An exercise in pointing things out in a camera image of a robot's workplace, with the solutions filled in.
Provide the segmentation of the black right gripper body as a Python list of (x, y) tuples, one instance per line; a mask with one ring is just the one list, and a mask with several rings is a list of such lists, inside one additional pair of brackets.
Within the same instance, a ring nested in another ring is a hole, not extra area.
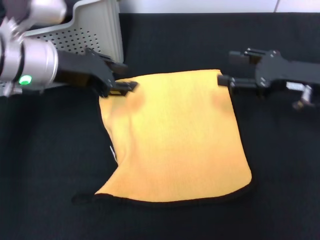
[(309, 86), (320, 93), (320, 64), (288, 60), (277, 50), (257, 50), (254, 54), (254, 90), (260, 93), (280, 91), (288, 82)]

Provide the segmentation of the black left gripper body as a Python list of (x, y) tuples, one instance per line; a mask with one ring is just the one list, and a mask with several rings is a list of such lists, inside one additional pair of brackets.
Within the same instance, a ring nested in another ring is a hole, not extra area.
[(83, 55), (58, 51), (55, 82), (77, 88), (89, 88), (101, 97), (117, 91), (111, 69), (98, 54), (86, 49)]

